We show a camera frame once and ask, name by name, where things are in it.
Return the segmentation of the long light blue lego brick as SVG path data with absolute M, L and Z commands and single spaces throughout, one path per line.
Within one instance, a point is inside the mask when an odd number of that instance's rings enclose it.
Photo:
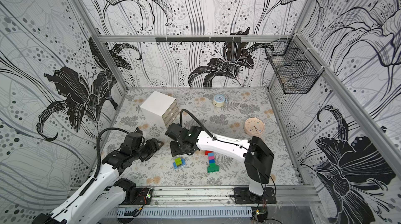
M 183 161 L 183 165 L 180 166 L 180 167 L 176 167 L 176 166 L 174 165 L 174 162 L 173 162 L 173 167 L 174 167 L 174 169 L 178 169 L 178 168 L 181 168 L 181 167 L 185 166 L 186 163 L 185 163 L 185 160 L 184 160 L 183 158 L 182 158 L 182 161 Z

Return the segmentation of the long green lego brick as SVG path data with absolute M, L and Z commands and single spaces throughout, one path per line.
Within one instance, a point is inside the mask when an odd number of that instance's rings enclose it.
M 216 165 L 215 163 L 210 163 L 209 166 L 207 167 L 207 172 L 208 173 L 219 172 L 219 166 Z

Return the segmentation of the lime green lego brick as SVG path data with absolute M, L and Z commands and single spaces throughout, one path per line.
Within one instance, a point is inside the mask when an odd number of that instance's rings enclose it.
M 176 167 L 182 166 L 182 165 L 183 165 L 182 158 L 176 158 L 176 159 L 174 160 L 174 165 L 175 165 Z

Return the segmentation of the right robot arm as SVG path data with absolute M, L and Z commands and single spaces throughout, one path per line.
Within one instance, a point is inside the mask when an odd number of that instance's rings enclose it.
M 234 139 L 212 133 L 187 109 L 180 111 L 180 122 L 171 123 L 165 135 L 171 139 L 170 150 L 173 157 L 189 156 L 202 150 L 244 163 L 250 178 L 250 195 L 265 195 L 265 186 L 270 181 L 275 155 L 261 138 L 253 136 L 251 139 Z

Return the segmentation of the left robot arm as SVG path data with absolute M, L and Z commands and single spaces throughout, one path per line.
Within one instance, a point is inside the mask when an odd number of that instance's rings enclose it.
M 120 176 L 134 161 L 148 161 L 164 143 L 155 138 L 145 140 L 140 129 L 124 131 L 123 144 L 101 158 L 100 139 L 104 132 L 97 137 L 97 167 L 93 175 L 60 206 L 35 217 L 34 224 L 96 224 L 121 204 L 147 204 L 148 190 L 137 191 L 133 181 Z

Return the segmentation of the white mini drawer cabinet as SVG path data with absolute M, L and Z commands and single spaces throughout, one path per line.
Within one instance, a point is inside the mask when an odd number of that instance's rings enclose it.
M 179 115 L 176 99 L 154 91 L 141 105 L 140 109 L 148 123 L 168 128 Z

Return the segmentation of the small blue cream alarm clock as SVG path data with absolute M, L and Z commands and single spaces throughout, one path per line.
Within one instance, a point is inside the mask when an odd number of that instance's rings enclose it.
M 217 108 L 225 106 L 227 102 L 228 98 L 224 94 L 216 94 L 212 100 L 213 105 Z

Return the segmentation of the large pink round clock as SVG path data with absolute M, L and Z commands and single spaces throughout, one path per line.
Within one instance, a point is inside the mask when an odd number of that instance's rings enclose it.
M 265 124 L 260 119 L 251 117 L 245 121 L 244 131 L 250 136 L 261 137 L 265 132 Z

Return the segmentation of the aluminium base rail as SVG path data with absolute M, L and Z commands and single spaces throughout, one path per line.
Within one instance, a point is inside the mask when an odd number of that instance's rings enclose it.
M 321 206 L 314 186 L 267 185 L 261 196 L 252 196 L 248 186 L 156 186 L 140 188 L 139 197 L 131 205 L 150 206 Z

